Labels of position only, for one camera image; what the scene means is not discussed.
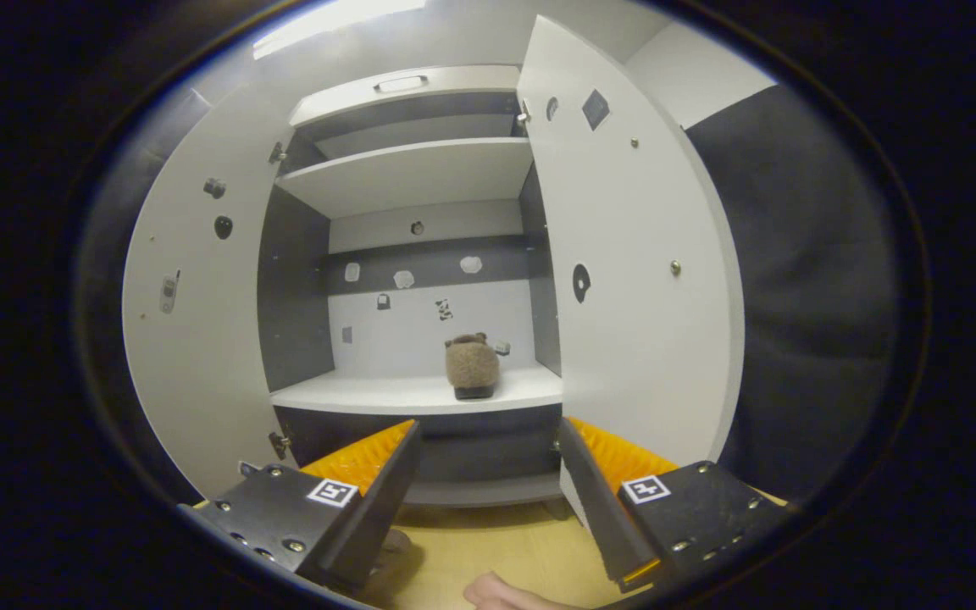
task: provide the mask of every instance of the stuffed toy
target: stuffed toy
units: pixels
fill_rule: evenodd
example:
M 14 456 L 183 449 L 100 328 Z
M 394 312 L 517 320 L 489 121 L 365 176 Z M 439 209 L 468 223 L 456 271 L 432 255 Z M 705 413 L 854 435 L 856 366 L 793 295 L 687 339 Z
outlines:
M 446 381 L 454 386 L 454 397 L 491 397 L 499 381 L 499 356 L 488 347 L 488 335 L 459 335 L 445 345 Z

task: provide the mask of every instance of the white sticker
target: white sticker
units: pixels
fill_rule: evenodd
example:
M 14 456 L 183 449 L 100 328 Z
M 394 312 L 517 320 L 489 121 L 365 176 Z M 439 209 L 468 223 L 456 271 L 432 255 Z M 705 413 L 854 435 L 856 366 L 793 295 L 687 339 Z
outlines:
M 657 476 L 643 476 L 642 479 L 625 481 L 623 488 L 634 503 L 656 501 L 670 495 L 668 487 Z
M 476 274 L 477 271 L 484 268 L 484 264 L 480 262 L 480 256 L 466 256 L 466 258 L 462 258 L 462 262 L 458 263 L 458 265 L 462 266 L 462 270 L 466 274 Z
M 413 282 L 412 271 L 398 271 L 394 274 L 394 283 L 398 288 L 409 288 L 413 286 Z
M 357 493 L 359 487 L 341 483 L 333 479 L 322 479 L 318 485 L 307 494 L 309 501 L 329 503 L 330 506 L 345 508 L 345 505 L 352 500 L 352 496 Z

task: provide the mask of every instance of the black sticker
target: black sticker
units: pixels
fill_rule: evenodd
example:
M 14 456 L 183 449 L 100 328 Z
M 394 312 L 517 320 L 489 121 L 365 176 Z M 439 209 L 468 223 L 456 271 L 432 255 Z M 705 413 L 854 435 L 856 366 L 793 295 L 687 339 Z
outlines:
M 218 216 L 216 220 L 213 221 L 213 230 L 217 231 L 217 236 L 222 240 L 227 240 L 229 235 L 232 235 L 232 219 L 228 216 Z
M 585 265 L 578 263 L 574 266 L 574 273 L 570 275 L 570 283 L 574 289 L 574 298 L 578 302 L 585 301 L 585 291 L 590 290 L 590 273 L 585 270 Z
M 596 130 L 601 121 L 608 116 L 608 100 L 600 91 L 594 89 L 586 98 L 585 104 L 582 104 L 582 114 L 585 115 L 586 123 L 590 124 L 590 129 Z
M 450 313 L 450 303 L 444 298 L 442 301 L 436 301 L 435 306 L 439 310 L 439 321 L 445 323 L 445 321 L 454 317 L 453 313 Z

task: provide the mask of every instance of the cabinet door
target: cabinet door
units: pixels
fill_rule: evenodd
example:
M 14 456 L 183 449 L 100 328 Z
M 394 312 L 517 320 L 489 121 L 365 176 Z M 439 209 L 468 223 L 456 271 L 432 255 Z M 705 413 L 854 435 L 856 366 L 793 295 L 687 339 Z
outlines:
M 130 374 L 152 431 L 202 495 L 241 480 L 237 460 L 278 461 L 258 336 L 258 249 L 286 113 L 256 89 L 231 93 L 168 158 L 131 237 L 123 288 Z M 214 198 L 202 187 L 225 184 Z M 219 216 L 232 221 L 225 239 Z M 165 277 L 179 275 L 170 312 Z M 286 463 L 293 463 L 290 458 Z
M 744 303 L 702 162 L 623 66 L 545 17 L 518 96 L 551 238 L 563 413 L 681 466 L 717 459 L 740 389 Z

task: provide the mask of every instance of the white wall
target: white wall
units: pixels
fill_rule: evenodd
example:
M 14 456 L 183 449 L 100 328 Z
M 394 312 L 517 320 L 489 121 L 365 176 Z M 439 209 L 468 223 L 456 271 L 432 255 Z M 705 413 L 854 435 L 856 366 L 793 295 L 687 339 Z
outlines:
M 418 221 L 424 224 L 424 232 L 415 236 L 410 229 Z M 520 235 L 522 211 L 516 198 L 438 203 L 334 219 L 330 221 L 330 254 L 422 241 Z
M 488 343 L 511 343 L 500 368 L 535 366 L 534 315 L 530 282 L 469 283 L 388 290 L 391 308 L 376 308 L 379 293 L 330 297 L 330 343 L 341 377 L 400 378 L 446 373 L 444 342 L 464 333 L 484 332 Z M 445 298 L 453 318 L 440 321 L 436 301 Z M 352 327 L 352 344 L 341 328 Z
M 680 22 L 659 31 L 624 67 L 685 129 L 775 84 L 747 59 Z
M 125 265 L 123 330 L 130 374 L 152 431 L 206 497 L 240 481 L 237 460 L 276 460 L 278 431 L 258 339 L 258 248 L 283 113 L 240 89 L 202 117 L 143 204 Z M 227 182 L 219 200 L 202 192 Z M 214 220 L 233 221 L 220 240 Z M 181 270 L 175 308 L 159 310 L 165 275 Z

